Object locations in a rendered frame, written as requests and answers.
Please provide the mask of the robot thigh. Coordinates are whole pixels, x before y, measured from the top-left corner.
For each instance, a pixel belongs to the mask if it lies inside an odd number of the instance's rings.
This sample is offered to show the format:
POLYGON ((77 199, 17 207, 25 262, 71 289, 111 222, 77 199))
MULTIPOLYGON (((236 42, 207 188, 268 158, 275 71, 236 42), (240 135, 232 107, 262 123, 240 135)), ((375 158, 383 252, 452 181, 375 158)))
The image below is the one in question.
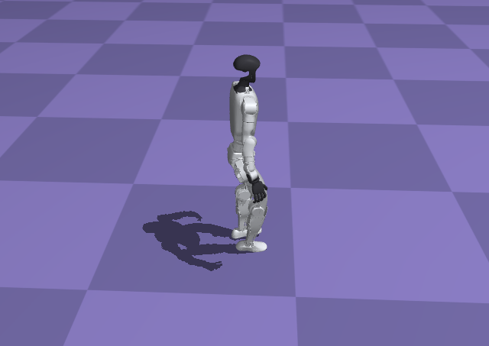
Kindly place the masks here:
MULTIPOLYGON (((227 148, 227 150, 228 150, 228 148, 227 148)), ((245 200, 250 198, 251 194, 250 194, 245 182, 236 188, 235 195, 241 201, 245 201, 245 200)))
MULTIPOLYGON (((235 175, 236 175, 236 177, 237 177, 237 179, 238 179, 238 181, 239 181, 240 183, 244 183, 244 182, 246 183, 247 188, 248 188, 248 190, 249 190, 250 194, 251 194, 251 195, 253 196, 253 198, 254 198, 254 194, 253 194, 253 192, 252 192, 252 184, 251 184, 251 183, 249 183, 248 178, 246 177, 246 172, 245 172, 245 171, 244 171, 244 169, 243 169, 243 166, 244 166, 244 162, 243 162, 243 160, 242 160, 242 159, 240 159, 239 161, 235 162, 235 169, 236 169, 236 170, 234 170, 235 175)), ((256 168, 255 168, 255 169, 256 169, 256 168)), ((256 172, 257 172, 257 174, 258 174, 258 176, 259 176, 259 178, 260 178, 260 179, 259 179, 259 181, 261 181, 261 182, 262 182, 262 183, 265 185, 264 180, 263 180, 262 176, 259 174, 259 172, 257 171, 257 169, 256 169, 256 172)), ((266 209, 266 207, 267 207, 267 190, 265 190, 265 189, 264 189, 264 191, 266 192, 266 198, 264 198, 264 199, 263 199, 263 201, 253 203, 253 201, 254 201, 254 199, 253 199, 253 200, 251 200, 251 201, 249 202, 249 204, 248 204, 248 209, 249 209, 249 212, 250 212, 250 213, 251 213, 251 210, 252 210, 252 209, 253 209, 255 206, 258 206, 258 205, 259 205, 259 206, 261 206, 261 208, 263 208, 263 209, 264 209, 264 211, 265 211, 265 209, 266 209)), ((256 194, 256 195, 257 195, 257 194, 256 194)), ((260 194, 259 194, 259 195, 260 195, 260 194)), ((263 194, 263 195, 264 195, 264 194, 263 194)), ((260 196, 260 197, 261 197, 261 196, 260 196)))

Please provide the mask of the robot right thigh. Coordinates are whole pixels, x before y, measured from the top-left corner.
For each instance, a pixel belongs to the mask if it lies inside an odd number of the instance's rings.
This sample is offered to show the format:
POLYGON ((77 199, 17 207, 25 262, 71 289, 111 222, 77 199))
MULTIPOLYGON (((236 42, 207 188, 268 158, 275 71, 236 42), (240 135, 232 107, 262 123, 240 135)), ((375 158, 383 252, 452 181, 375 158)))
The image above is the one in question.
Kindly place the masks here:
MULTIPOLYGON (((251 184, 251 183, 249 183, 248 178, 246 177, 246 172, 245 172, 245 171, 244 171, 244 169, 243 169, 243 166, 244 166, 244 162, 243 162, 243 160, 242 160, 242 159, 240 159, 239 161, 235 162, 235 169, 236 169, 236 170, 234 170, 235 175, 236 175, 236 177, 237 177, 237 179, 238 179, 238 181, 239 181, 240 183, 244 183, 244 182, 246 183, 247 188, 248 188, 248 190, 249 190, 250 194, 251 194, 251 195, 253 196, 253 198, 254 198, 254 194, 253 194, 253 192, 252 192, 252 184, 251 184)), ((256 169, 256 168, 255 168, 255 169, 256 169)), ((257 174, 258 174, 258 176, 259 176, 259 178, 260 178, 260 179, 259 179, 259 181, 261 181, 261 182, 262 182, 262 183, 265 185, 264 180, 263 180, 262 176, 259 174, 259 172, 257 171, 257 169, 256 169, 256 172, 257 172, 257 174)), ((266 207, 267 207, 267 190, 265 190, 265 189, 264 189, 264 191, 266 192, 266 198, 264 198, 264 199, 263 199, 263 201, 253 203, 253 201, 254 201, 254 199, 253 199, 253 200, 251 200, 251 201, 249 202, 249 204, 248 204, 248 209, 249 209, 249 212, 250 212, 250 213, 251 213, 251 210, 252 210, 252 209, 253 209, 255 206, 258 206, 258 205, 259 205, 259 206, 261 206, 261 208, 263 208, 263 209, 264 209, 264 211, 265 211, 265 209, 266 209, 266 207)), ((257 194, 256 194, 256 195, 257 195, 257 194)), ((259 194, 259 195, 260 195, 260 194, 259 194)), ((263 195, 264 195, 264 194, 263 194, 263 195)), ((260 197, 261 197, 261 196, 260 196, 260 197)))

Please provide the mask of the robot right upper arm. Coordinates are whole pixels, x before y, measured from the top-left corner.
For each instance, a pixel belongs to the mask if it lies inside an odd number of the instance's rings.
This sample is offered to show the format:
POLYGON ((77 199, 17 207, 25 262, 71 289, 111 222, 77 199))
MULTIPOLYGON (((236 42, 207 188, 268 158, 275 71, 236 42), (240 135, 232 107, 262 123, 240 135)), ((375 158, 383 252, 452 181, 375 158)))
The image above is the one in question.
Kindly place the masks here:
POLYGON ((251 132, 254 130, 255 117, 257 114, 257 103, 253 98, 243 98, 241 113, 243 116, 241 142, 244 145, 245 140, 251 138, 254 140, 256 146, 257 139, 251 135, 251 132))

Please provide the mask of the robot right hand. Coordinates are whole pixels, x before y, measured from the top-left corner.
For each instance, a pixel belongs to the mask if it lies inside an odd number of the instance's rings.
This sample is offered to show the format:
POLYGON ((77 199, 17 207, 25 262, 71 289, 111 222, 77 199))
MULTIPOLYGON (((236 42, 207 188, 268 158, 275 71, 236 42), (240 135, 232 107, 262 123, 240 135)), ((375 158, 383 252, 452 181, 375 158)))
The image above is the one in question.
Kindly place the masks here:
POLYGON ((264 189, 267 190, 267 187, 261 181, 259 181, 260 179, 259 176, 257 177, 257 179, 253 181, 251 180, 251 177, 248 174, 247 174, 247 178, 249 183, 252 184, 252 192, 254 194, 253 203, 263 201, 263 199, 266 198, 266 192, 264 191, 264 189))

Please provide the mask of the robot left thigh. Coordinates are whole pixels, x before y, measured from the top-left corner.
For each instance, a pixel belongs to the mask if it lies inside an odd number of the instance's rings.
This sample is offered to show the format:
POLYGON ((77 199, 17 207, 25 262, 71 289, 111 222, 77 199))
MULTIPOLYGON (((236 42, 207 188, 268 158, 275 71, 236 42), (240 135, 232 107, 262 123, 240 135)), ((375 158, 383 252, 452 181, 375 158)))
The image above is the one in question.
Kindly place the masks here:
MULTIPOLYGON (((227 150, 228 150, 228 148, 227 148, 227 150)), ((235 195, 241 201, 245 201, 245 200, 250 198, 251 194, 250 194, 245 182, 236 188, 235 195)))

